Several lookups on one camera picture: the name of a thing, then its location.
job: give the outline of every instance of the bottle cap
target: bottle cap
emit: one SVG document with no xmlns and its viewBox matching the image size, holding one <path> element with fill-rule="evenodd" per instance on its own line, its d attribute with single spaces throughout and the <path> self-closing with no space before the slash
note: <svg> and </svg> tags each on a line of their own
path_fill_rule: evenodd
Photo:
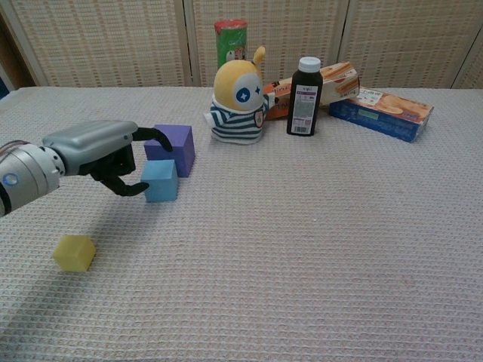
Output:
<svg viewBox="0 0 483 362">
<path fill-rule="evenodd" d="M 316 57 L 303 57 L 299 60 L 299 70 L 305 73 L 320 72 L 320 59 Z"/>
</svg>

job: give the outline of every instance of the green can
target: green can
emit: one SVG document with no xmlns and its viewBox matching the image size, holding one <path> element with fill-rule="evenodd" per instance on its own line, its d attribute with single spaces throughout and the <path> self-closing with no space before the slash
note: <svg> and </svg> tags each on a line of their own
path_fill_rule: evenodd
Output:
<svg viewBox="0 0 483 362">
<path fill-rule="evenodd" d="M 217 33 L 218 68 L 234 59 L 245 59 L 247 22 L 240 19 L 220 20 L 214 24 Z"/>
</svg>

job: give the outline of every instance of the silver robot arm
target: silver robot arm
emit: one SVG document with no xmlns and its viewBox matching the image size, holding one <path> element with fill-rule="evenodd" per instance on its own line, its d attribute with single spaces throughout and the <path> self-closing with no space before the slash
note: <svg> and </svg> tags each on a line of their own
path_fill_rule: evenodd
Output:
<svg viewBox="0 0 483 362">
<path fill-rule="evenodd" d="M 12 141 L 0 147 L 0 217 L 57 189 L 63 176 L 91 175 L 114 193 L 134 196 L 147 183 L 126 185 L 120 176 L 136 169 L 131 143 L 157 140 L 172 151 L 155 128 L 130 121 L 92 121 L 46 136 L 42 146 Z"/>
</svg>

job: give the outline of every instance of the yellow plush toy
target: yellow plush toy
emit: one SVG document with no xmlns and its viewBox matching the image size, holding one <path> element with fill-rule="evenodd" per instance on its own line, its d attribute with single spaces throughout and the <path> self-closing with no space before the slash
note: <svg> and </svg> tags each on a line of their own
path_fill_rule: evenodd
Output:
<svg viewBox="0 0 483 362">
<path fill-rule="evenodd" d="M 265 114 L 275 104 L 275 94 L 263 94 L 258 66 L 265 57 L 259 47 L 253 61 L 230 60 L 218 69 L 214 94 L 205 120 L 214 138 L 228 143 L 255 143 L 262 135 Z"/>
</svg>

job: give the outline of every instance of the black bottle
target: black bottle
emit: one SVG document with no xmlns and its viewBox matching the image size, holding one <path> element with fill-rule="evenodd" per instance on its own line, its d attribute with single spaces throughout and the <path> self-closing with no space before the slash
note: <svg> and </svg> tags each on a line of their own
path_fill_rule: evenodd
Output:
<svg viewBox="0 0 483 362">
<path fill-rule="evenodd" d="M 323 84 L 320 67 L 321 62 L 318 58 L 300 58 L 299 69 L 292 77 L 287 120 L 288 134 L 297 136 L 314 134 Z"/>
</svg>

